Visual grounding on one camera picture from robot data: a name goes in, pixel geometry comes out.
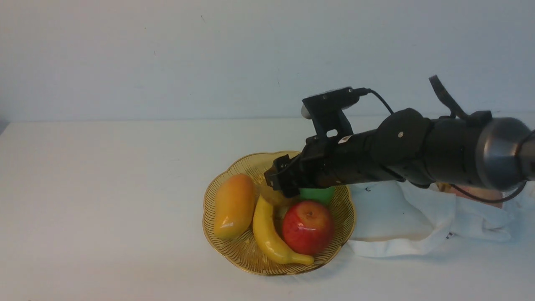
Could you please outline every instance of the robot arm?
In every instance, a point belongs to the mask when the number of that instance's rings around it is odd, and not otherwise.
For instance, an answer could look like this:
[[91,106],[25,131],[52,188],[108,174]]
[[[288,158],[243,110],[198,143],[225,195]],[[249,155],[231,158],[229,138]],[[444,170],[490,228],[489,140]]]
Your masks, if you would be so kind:
[[430,81],[450,116],[428,119],[409,108],[391,114],[377,129],[357,134],[342,110],[368,93],[380,98],[374,91],[347,87],[304,99],[302,115],[312,119],[317,134],[306,140],[300,155],[274,160],[265,173],[267,185],[293,197],[299,188],[386,180],[408,180],[422,188],[444,182],[500,191],[534,180],[535,137],[524,123],[493,118],[490,111],[467,115],[436,76]]

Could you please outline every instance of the white wall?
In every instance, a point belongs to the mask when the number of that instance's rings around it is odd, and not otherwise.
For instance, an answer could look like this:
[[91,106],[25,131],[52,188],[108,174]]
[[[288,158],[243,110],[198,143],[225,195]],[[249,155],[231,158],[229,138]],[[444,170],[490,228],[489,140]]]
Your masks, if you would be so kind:
[[534,16],[533,0],[1,0],[0,118],[299,116],[346,85],[446,112],[435,73],[467,111],[535,111]]

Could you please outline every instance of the banana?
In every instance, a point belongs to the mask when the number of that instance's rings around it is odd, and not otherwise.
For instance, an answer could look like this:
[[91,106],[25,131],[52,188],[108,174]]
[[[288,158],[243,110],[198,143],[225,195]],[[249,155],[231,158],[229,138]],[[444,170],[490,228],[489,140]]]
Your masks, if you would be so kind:
[[273,205],[268,203],[262,195],[258,198],[253,215],[253,234],[260,250],[278,264],[311,265],[314,263],[314,257],[294,252],[279,237],[273,223]]

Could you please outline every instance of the basket rim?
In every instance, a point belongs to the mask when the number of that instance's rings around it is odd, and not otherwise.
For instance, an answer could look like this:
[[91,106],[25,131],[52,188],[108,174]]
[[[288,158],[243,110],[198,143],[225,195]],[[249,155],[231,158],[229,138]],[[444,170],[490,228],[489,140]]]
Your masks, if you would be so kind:
[[[298,155],[300,154],[301,152],[298,152],[296,150],[281,150],[279,152],[273,152],[273,153],[270,153],[270,152],[259,152],[259,153],[252,153],[252,154],[249,154],[249,155],[246,155],[246,156],[243,156],[239,159],[237,159],[236,161],[234,161],[234,163],[232,163],[225,171],[223,171],[222,173],[220,173],[218,176],[216,176],[211,182],[210,184],[208,185],[208,187],[206,188],[205,190],[205,193],[204,193],[204,199],[203,199],[203,216],[202,216],[202,223],[203,223],[203,226],[204,226],[204,220],[206,219],[206,215],[207,215],[207,202],[206,202],[206,199],[207,199],[207,195],[208,195],[208,190],[210,189],[210,187],[212,187],[212,185],[214,184],[214,182],[219,179],[221,176],[225,175],[227,172],[229,172],[238,162],[240,162],[241,160],[245,159],[245,158],[248,158],[248,157],[251,157],[251,156],[257,156],[257,155],[276,155],[276,154],[295,154],[295,155]],[[212,248],[214,250],[216,250],[221,256],[225,257],[228,261],[230,261],[234,266],[236,266],[237,268],[239,268],[240,270],[243,270],[245,272],[248,272],[248,273],[251,273],[251,274],[255,274],[255,275],[260,275],[260,276],[266,276],[266,277],[273,277],[273,276],[286,276],[286,275],[300,275],[300,274],[304,274],[304,273],[308,273],[308,272],[311,272],[313,270],[317,270],[325,265],[327,265],[329,262],[331,262],[331,260],[334,259],[334,257],[336,257],[336,255],[338,255],[338,253],[340,252],[340,250],[342,249],[342,247],[347,243],[347,241],[351,238],[351,235],[353,234],[353,232],[355,231],[355,226],[356,226],[356,221],[357,221],[357,210],[355,208],[355,204],[353,203],[353,200],[351,198],[351,191],[349,190],[349,188],[347,187],[347,185],[345,185],[344,187],[346,190],[347,190],[347,193],[349,195],[349,201],[351,203],[351,208],[353,209],[353,220],[355,221],[353,223],[353,226],[351,227],[351,230],[349,231],[349,235],[348,237],[338,246],[338,248],[336,249],[336,251],[334,251],[334,253],[332,254],[332,256],[330,256],[330,258],[324,262],[323,264],[317,266],[317,267],[314,267],[314,268],[310,268],[310,269],[307,269],[305,271],[302,271],[302,272],[296,272],[296,273],[280,273],[280,274],[262,274],[262,273],[259,273],[259,272],[255,272],[253,270],[249,270],[249,269],[246,269],[246,268],[243,268],[242,266],[240,266],[237,262],[234,262],[234,260],[232,260],[231,258],[229,258],[227,255],[221,253],[217,248],[216,246],[214,245],[214,243],[212,242],[212,240],[208,237],[208,233],[207,233],[207,230],[205,229],[205,227],[202,227],[203,228],[203,233],[204,233],[204,237],[206,238],[206,240],[208,241],[208,243],[212,246]]]

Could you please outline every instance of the sticker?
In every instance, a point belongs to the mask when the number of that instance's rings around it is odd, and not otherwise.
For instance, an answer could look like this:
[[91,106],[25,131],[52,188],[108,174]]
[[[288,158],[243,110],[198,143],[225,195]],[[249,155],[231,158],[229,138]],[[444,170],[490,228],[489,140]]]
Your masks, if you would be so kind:
[[353,135],[345,136],[340,141],[338,141],[338,144],[346,143],[349,138],[351,138]]

